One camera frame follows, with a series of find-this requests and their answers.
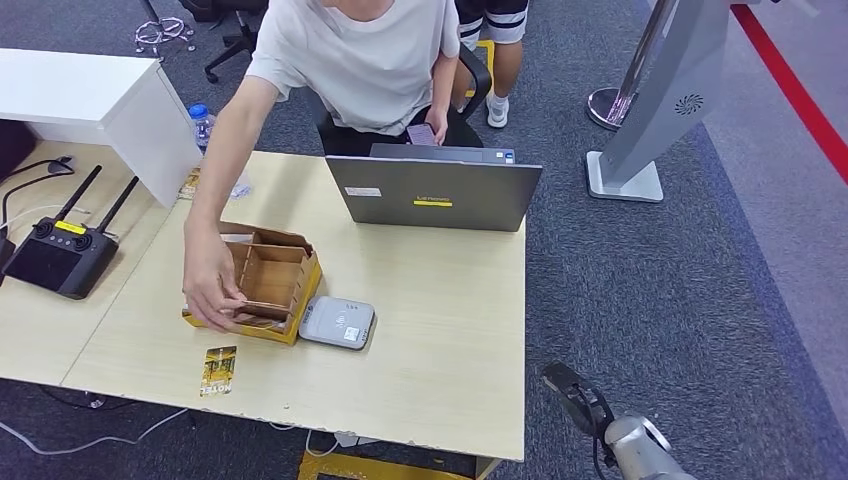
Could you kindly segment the person's right hand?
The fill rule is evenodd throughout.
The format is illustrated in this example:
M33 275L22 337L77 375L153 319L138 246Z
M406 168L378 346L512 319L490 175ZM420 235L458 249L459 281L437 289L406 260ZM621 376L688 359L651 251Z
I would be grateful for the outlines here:
M189 218L184 224L183 286L190 313L207 327L234 331L246 297L235 281L232 254L217 227Z

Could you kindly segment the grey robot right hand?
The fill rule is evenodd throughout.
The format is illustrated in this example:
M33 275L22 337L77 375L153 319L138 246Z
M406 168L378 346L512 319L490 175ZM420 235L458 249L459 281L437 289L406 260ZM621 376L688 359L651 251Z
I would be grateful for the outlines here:
M560 395L562 405L578 429L602 439L615 417L601 391L559 361L548 364L542 370L542 378Z

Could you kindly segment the person's left hand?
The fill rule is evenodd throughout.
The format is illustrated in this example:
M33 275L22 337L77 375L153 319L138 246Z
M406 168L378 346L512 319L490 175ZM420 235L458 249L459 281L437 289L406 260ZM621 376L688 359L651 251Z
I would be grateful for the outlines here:
M449 108L443 105L436 105L435 103L429 106L429 109L425 116L425 122L430 126L434 142L436 145L442 145L446 138L446 133L448 130L448 111Z

